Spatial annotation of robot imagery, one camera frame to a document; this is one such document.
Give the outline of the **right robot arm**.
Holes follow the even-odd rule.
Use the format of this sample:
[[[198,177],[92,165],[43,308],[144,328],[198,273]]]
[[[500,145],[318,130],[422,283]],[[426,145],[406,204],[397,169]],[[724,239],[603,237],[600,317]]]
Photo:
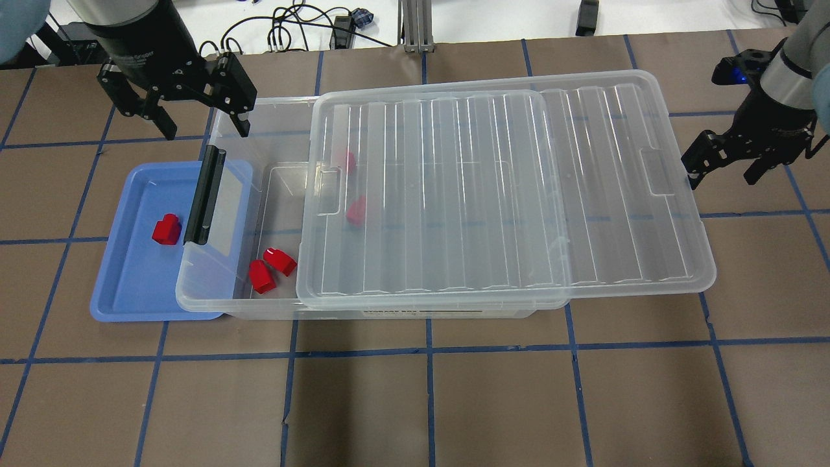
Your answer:
[[[745,85],[749,94],[729,130],[702,131],[683,154],[691,189],[739,160],[749,160],[744,179],[752,186],[768,171],[821,150],[813,134],[817,125],[828,128],[828,21],[828,2],[815,1],[773,50],[747,49],[718,62],[711,82]]]

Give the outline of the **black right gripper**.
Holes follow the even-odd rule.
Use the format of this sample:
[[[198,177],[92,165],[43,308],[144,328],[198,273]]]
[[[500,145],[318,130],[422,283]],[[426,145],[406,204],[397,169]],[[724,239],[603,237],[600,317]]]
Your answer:
[[[744,172],[754,186],[768,171],[790,165],[812,145],[815,110],[792,108],[763,91],[751,91],[735,113],[727,135],[703,130],[682,154],[687,179],[695,190],[709,173],[737,160],[756,158]]]

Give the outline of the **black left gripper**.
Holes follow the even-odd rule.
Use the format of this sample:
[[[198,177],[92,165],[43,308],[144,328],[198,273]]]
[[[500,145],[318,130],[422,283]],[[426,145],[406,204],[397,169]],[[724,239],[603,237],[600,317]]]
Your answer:
[[[97,80],[121,115],[151,122],[172,141],[178,127],[158,104],[160,98],[211,102],[230,117],[241,137],[249,136],[257,88],[233,53],[208,63],[208,74],[172,1],[86,1],[85,24],[113,63],[101,66]],[[211,101],[204,92],[207,84]],[[134,86],[147,91],[145,96]]]

